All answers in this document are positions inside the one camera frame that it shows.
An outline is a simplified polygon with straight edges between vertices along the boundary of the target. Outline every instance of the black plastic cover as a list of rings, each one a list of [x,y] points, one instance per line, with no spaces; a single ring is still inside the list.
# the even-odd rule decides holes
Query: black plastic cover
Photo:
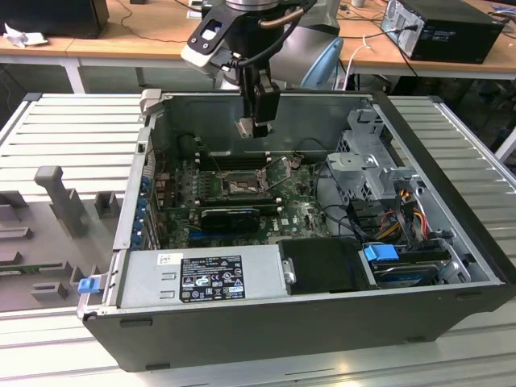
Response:
[[[296,282],[290,286],[291,294],[369,289],[354,239],[284,239],[279,246],[281,259],[293,264]]]

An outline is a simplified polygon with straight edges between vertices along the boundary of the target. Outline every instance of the robot end effector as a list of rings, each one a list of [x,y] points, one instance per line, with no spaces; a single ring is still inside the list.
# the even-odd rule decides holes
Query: robot end effector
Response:
[[[194,68],[211,76],[219,70],[234,71],[243,97],[238,124],[242,136],[268,134],[267,123],[276,118],[280,99],[269,60],[316,2],[226,0],[214,6],[190,36],[181,56]]]

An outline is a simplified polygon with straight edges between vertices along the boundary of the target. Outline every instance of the wooden desk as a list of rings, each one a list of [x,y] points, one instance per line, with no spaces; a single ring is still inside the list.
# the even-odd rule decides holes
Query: wooden desk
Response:
[[[39,46],[26,46],[20,48],[13,46],[7,39],[0,39],[1,55],[23,56],[66,56],[66,49],[73,42],[73,38],[47,38],[48,44]]]
[[[141,39],[122,27],[122,18],[130,13],[120,4],[132,10],[133,14],[124,20],[124,25]],[[130,4],[129,0],[107,0],[110,18],[106,28],[95,40],[75,39],[67,49],[68,56],[80,58],[131,58],[180,60],[186,40],[199,24],[198,19],[187,19],[187,9],[173,0],[150,0],[148,4]]]
[[[381,0],[367,0],[366,7],[358,10],[349,5],[349,8],[356,13],[372,18],[382,12],[385,6]],[[467,0],[473,6],[484,12],[493,10],[489,2],[483,0]],[[356,16],[351,12],[339,12],[344,18]],[[381,29],[369,21],[340,20],[341,36],[362,36],[364,34],[375,34]],[[367,43],[371,50],[364,48],[360,50],[353,59],[353,71],[355,73],[383,73],[384,75],[410,75],[402,55],[394,43],[385,35],[370,38]],[[349,61],[350,56],[356,48],[362,45],[362,40],[344,39],[344,47],[340,55],[344,63]],[[469,77],[469,78],[491,78],[491,79],[514,79],[516,77],[516,40],[508,36],[500,35],[495,42],[491,52],[483,64],[460,64],[443,62],[410,61],[410,65],[419,75],[428,77]]]

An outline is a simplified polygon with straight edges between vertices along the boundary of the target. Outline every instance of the white sticker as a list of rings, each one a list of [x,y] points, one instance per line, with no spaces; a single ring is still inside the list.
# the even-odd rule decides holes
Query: white sticker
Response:
[[[3,272],[0,272],[0,276],[4,276],[4,277],[7,277],[7,276],[21,276],[22,275],[22,272],[20,272],[19,270],[6,270],[6,271],[3,271]]]
[[[181,264],[182,259],[182,252],[173,252],[171,254],[158,254],[158,264]]]

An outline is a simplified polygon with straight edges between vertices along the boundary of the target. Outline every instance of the desk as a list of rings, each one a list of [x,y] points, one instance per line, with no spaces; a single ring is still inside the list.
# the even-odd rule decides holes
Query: desk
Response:
[[[81,66],[121,66],[135,67],[139,83],[144,83],[141,68],[186,68],[181,59],[181,50],[186,39],[198,25],[198,20],[187,19],[186,9],[173,0],[151,0],[146,5],[132,5],[129,0],[120,0],[133,11],[125,19],[136,34],[146,38],[164,40],[146,40],[132,35],[120,25],[128,11],[118,0],[107,0],[110,10],[108,25],[99,39],[81,40],[70,38],[51,38],[50,44],[41,47],[16,48],[2,40],[0,42],[0,62],[62,65],[69,77],[74,93],[84,93]],[[488,2],[468,0],[474,6],[489,11]],[[385,9],[381,0],[367,0],[366,7],[360,10],[351,7],[352,12],[340,11],[341,36],[362,36],[374,34],[380,28],[367,20],[349,20],[356,14],[372,18]],[[386,36],[368,40],[372,50],[363,49],[353,61],[354,73],[412,75],[395,45]],[[346,64],[353,51],[361,45],[361,40],[347,39],[340,58]],[[453,64],[441,62],[411,61],[411,65],[422,77],[462,77],[480,79],[515,79],[516,78],[516,40],[500,35],[484,64]]]
[[[492,11],[489,2],[483,0],[467,0],[476,8],[489,12]],[[385,9],[381,0],[367,0],[366,7],[357,10],[350,9],[367,18],[372,18]],[[356,16],[351,12],[345,14],[339,12],[345,18]],[[340,22],[341,36],[362,36],[381,32],[380,28],[369,21]],[[384,74],[384,75],[408,75],[410,71],[402,55],[391,40],[383,35],[367,40],[371,50],[360,50],[353,59],[352,70],[354,73]],[[344,47],[340,59],[347,63],[356,48],[362,45],[362,40],[344,40]],[[416,73],[422,77],[451,77],[451,78],[480,78],[480,79],[515,79],[516,78],[516,40],[500,34],[483,64],[461,64],[443,62],[410,61],[410,65]]]

